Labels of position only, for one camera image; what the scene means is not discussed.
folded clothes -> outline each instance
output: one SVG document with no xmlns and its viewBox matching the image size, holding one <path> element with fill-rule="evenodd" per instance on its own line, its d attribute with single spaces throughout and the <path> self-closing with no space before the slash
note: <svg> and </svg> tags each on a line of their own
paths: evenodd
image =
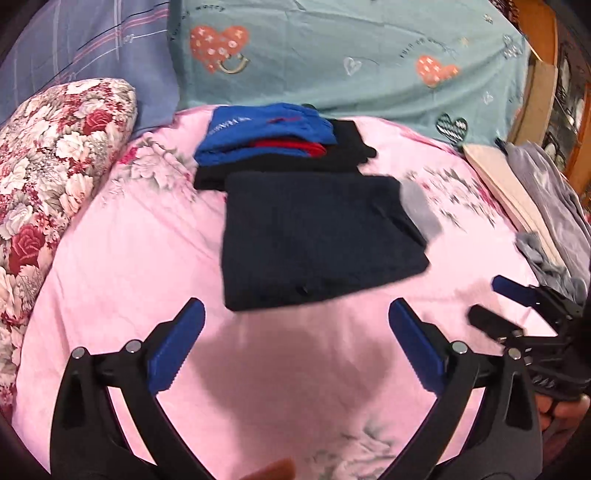
<svg viewBox="0 0 591 480">
<path fill-rule="evenodd" d="M 317 158 L 326 155 L 324 145 L 314 142 L 304 142 L 290 138 L 265 138 L 251 143 L 252 147 L 293 148 L 305 151 L 309 157 Z"/>
<path fill-rule="evenodd" d="M 549 259 L 537 232 L 518 232 L 515 246 L 530 264 L 540 285 L 546 285 L 579 305 L 584 305 L 587 287 L 582 278 L 571 277 L 566 267 L 554 265 Z"/>
<path fill-rule="evenodd" d="M 316 171 L 359 174 L 357 165 L 367 163 L 377 152 L 363 143 L 355 122 L 329 120 L 333 127 L 336 145 L 326 146 L 326 155 L 320 158 L 293 155 L 265 154 L 232 163 L 199 166 L 193 186 L 197 190 L 225 190 L 226 177 L 237 171 Z"/>
<path fill-rule="evenodd" d="M 578 195 L 538 145 L 506 145 L 507 163 L 540 210 L 554 244 L 572 277 L 589 287 L 591 227 Z"/>
<path fill-rule="evenodd" d="M 505 154 L 499 148 L 475 144 L 464 145 L 464 153 L 470 166 L 501 204 L 517 230 L 538 233 L 541 246 L 550 262 L 557 267 L 564 267 L 564 260 L 538 206 L 511 170 Z"/>
<path fill-rule="evenodd" d="M 235 312 L 332 299 L 429 265 L 395 178 L 238 172 L 226 188 L 222 274 Z"/>
<path fill-rule="evenodd" d="M 290 154 L 289 148 L 254 148 L 264 138 L 296 137 L 313 143 L 336 143 L 332 126 L 312 108 L 274 103 L 267 106 L 221 106 L 213 111 L 207 134 L 195 152 L 201 166 L 228 163 L 265 153 Z M 295 155 L 308 156 L 304 151 Z"/>
</svg>

wooden furniture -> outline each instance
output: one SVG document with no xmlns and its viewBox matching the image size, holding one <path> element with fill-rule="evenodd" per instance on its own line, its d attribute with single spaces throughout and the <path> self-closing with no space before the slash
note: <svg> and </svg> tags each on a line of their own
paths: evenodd
<svg viewBox="0 0 591 480">
<path fill-rule="evenodd" d="M 514 2 L 531 47 L 558 68 L 550 121 L 540 145 L 591 207 L 591 69 L 576 38 L 543 0 Z"/>
<path fill-rule="evenodd" d="M 552 111 L 558 70 L 542 61 L 535 52 L 530 55 L 527 83 L 521 112 L 515 119 L 508 140 L 521 145 L 525 142 L 542 144 Z"/>
</svg>

orange heart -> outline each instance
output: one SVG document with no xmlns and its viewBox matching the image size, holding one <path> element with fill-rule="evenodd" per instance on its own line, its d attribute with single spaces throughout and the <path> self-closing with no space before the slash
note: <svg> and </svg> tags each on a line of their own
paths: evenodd
<svg viewBox="0 0 591 480">
<path fill-rule="evenodd" d="M 221 62 L 240 53 L 248 38 L 248 30 L 244 27 L 233 25 L 219 33 L 215 28 L 198 25 L 191 30 L 191 52 L 213 73 Z"/>
<path fill-rule="evenodd" d="M 455 77 L 460 69 L 455 65 L 443 66 L 437 59 L 423 55 L 417 60 L 417 73 L 423 78 L 425 85 L 435 88 L 439 82 Z"/>
</svg>

metal screw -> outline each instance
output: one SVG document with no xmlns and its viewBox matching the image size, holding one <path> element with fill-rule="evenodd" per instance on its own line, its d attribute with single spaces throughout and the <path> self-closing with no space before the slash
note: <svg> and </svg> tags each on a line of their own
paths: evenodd
<svg viewBox="0 0 591 480">
<path fill-rule="evenodd" d="M 85 353 L 86 349 L 83 346 L 78 346 L 72 350 L 72 358 L 78 360 L 79 358 L 82 358 Z"/>
<path fill-rule="evenodd" d="M 460 355 L 463 355 L 468 351 L 468 346 L 464 342 L 453 342 L 452 350 Z"/>
<path fill-rule="evenodd" d="M 521 358 L 521 352 L 517 348 L 509 348 L 507 353 L 509 353 L 509 356 L 513 360 L 519 360 Z"/>
<path fill-rule="evenodd" d="M 139 340 L 130 340 L 125 344 L 125 349 L 129 353 L 135 353 L 139 351 L 140 348 L 142 348 L 142 342 L 140 342 Z"/>
</svg>

human hand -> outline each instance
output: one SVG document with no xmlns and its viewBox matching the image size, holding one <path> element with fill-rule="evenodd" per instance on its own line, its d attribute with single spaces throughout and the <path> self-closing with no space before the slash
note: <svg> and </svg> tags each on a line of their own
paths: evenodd
<svg viewBox="0 0 591 480">
<path fill-rule="evenodd" d="M 266 466 L 258 472 L 243 476 L 240 480 L 294 480 L 296 465 L 291 458 L 285 458 Z"/>
<path fill-rule="evenodd" d="M 554 433 L 549 438 L 544 438 L 544 464 L 554 460 L 564 449 L 572 434 L 585 417 L 591 399 L 587 395 L 581 395 L 579 401 L 559 402 L 552 411 L 553 400 L 545 395 L 536 395 L 535 402 L 540 414 L 540 427 L 545 432 L 550 424 L 553 424 Z"/>
</svg>

